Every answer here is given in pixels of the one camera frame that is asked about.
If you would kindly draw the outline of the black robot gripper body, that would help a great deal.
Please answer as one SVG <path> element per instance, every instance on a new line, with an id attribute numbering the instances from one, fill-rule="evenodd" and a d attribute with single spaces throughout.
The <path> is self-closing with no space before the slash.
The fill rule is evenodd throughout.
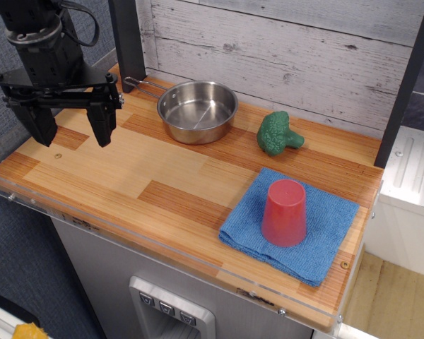
<path id="1" fill-rule="evenodd" d="M 117 77 L 89 66 L 72 24 L 9 25 L 6 39 L 22 67 L 0 73 L 4 102 L 15 112 L 54 108 L 114 112 L 123 104 Z"/>

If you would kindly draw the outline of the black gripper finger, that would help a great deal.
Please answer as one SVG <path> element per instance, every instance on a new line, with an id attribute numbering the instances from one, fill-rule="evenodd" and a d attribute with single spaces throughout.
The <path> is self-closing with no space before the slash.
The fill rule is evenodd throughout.
<path id="1" fill-rule="evenodd" d="M 101 147 L 111 142 L 116 128 L 117 88 L 115 84 L 93 88 L 90 94 L 87 117 Z"/>
<path id="2" fill-rule="evenodd" d="M 49 147 L 57 133 L 57 124 L 50 108 L 34 105 L 13 105 L 12 111 L 30 135 Z"/>

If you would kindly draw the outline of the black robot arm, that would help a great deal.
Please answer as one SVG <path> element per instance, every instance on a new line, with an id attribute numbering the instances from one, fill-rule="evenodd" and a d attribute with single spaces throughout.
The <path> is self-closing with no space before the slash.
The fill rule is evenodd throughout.
<path id="1" fill-rule="evenodd" d="M 98 144 L 111 141 L 116 111 L 124 103 L 117 76 L 99 71 L 83 58 L 81 41 L 69 11 L 90 14 L 72 1 L 0 1 L 6 38 L 23 63 L 21 69 L 0 73 L 4 102 L 38 142 L 49 146 L 57 133 L 53 109 L 85 109 Z"/>

